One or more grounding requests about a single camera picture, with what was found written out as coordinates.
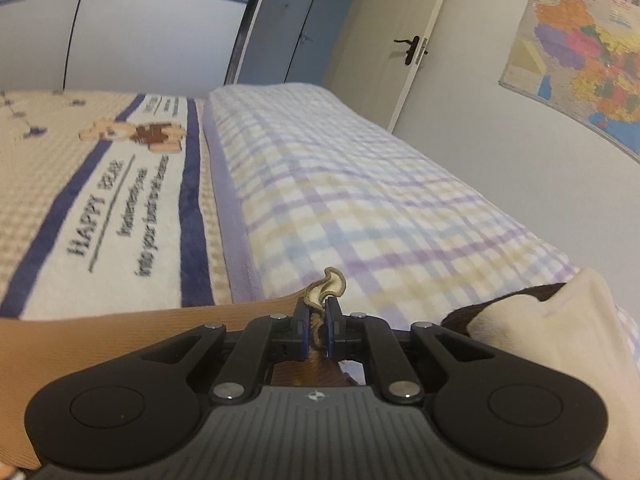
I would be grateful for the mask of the wall map poster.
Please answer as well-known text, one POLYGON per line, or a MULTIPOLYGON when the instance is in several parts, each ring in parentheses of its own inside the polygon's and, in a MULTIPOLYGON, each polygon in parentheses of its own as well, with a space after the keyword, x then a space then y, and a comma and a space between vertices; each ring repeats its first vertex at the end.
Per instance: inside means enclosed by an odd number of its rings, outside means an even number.
POLYGON ((639 158, 639 0, 527 0, 501 87, 639 158))

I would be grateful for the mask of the sliding wardrobe doors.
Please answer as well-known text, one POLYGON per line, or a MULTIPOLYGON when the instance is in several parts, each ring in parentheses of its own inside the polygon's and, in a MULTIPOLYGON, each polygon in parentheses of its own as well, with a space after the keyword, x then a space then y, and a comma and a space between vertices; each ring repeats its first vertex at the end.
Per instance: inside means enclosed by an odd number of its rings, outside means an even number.
POLYGON ((1 0, 1 87, 207 96, 232 79, 258 4, 1 0))

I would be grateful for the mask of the white room door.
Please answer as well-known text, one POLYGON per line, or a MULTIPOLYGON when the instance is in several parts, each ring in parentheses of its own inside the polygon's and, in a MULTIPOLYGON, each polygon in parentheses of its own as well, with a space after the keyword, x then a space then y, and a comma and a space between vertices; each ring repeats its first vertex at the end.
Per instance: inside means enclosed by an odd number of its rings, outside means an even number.
POLYGON ((444 0, 352 0, 323 78, 360 116, 393 131, 444 0))

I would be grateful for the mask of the brown knit sweater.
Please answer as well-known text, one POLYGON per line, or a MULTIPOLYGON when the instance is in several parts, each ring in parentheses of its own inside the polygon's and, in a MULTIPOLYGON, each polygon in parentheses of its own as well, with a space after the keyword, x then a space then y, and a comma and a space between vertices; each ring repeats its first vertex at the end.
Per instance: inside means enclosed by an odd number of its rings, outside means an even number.
POLYGON ((97 318, 32 322, 1 321, 1 477, 23 479, 39 462, 24 429, 24 414, 32 396, 55 379, 119 358, 150 344, 208 322, 242 330, 248 322, 270 313, 291 314, 296 302, 311 306, 309 359, 274 368, 277 386, 350 386, 352 380, 337 363, 320 353, 320 301, 331 292, 343 295, 346 278, 335 268, 291 295, 245 304, 190 307, 110 314, 97 318))

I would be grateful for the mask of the purple plaid quilt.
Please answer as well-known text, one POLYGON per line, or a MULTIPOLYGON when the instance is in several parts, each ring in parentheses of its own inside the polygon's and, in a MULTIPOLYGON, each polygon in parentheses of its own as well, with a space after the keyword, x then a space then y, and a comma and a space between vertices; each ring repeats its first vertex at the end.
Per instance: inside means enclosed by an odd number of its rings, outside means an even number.
POLYGON ((235 302, 292 294, 331 267, 346 280, 345 311, 406 328, 577 273, 326 89, 224 86, 205 101, 202 126, 235 302))

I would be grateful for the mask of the beige bear pattern blanket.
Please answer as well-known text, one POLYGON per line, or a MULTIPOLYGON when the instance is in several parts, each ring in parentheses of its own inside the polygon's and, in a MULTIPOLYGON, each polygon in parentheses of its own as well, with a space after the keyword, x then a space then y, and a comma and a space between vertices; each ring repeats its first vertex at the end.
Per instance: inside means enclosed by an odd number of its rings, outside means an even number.
POLYGON ((231 299, 200 99, 1 96, 1 314, 52 321, 231 299))

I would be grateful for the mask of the cream and brown garment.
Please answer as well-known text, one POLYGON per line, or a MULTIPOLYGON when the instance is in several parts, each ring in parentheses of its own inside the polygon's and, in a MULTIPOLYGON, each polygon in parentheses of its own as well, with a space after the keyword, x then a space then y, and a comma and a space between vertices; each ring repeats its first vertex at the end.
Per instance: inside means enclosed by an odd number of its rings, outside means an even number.
POLYGON ((639 477, 639 371, 608 284, 595 270, 454 310, 442 326, 590 385, 608 409, 594 466, 609 479, 639 477))

